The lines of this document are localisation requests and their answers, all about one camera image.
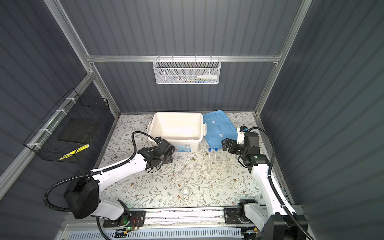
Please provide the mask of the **white plastic storage box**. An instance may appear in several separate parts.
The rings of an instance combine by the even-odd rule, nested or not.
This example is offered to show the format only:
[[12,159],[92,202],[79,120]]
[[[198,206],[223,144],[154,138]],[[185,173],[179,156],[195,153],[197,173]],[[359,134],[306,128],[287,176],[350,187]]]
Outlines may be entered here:
[[201,113],[158,112],[149,122],[147,134],[167,140],[177,152],[196,153],[207,125]]

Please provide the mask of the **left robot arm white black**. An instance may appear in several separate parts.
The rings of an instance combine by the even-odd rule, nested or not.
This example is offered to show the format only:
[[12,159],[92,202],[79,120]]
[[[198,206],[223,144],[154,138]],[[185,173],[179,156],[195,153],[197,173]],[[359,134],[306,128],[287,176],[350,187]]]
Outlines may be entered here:
[[[71,212],[78,220],[91,216],[97,219],[107,218],[118,222],[119,226],[128,225],[133,216],[127,205],[122,200],[113,202],[103,199],[100,193],[113,183],[133,174],[158,171],[162,165],[172,163],[172,155],[176,150],[167,140],[152,136],[149,138],[155,142],[155,146],[138,150],[135,141],[137,134],[143,135],[144,132],[135,131],[131,134],[133,154],[129,158],[53,184],[44,193],[44,204],[58,212]],[[64,192],[68,204],[66,208],[56,206],[49,200],[51,192],[64,184],[68,184]]]

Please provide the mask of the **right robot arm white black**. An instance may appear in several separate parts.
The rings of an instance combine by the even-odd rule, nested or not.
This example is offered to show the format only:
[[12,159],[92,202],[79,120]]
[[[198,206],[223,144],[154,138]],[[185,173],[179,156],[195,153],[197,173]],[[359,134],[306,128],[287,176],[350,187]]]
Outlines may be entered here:
[[306,217],[291,206],[273,177],[275,157],[260,152],[259,133],[265,130],[241,126],[237,132],[236,140],[222,140],[223,150],[236,155],[238,163],[248,169],[265,202],[240,200],[236,208],[224,208],[225,223],[253,224],[253,230],[242,228],[244,240],[312,240]]

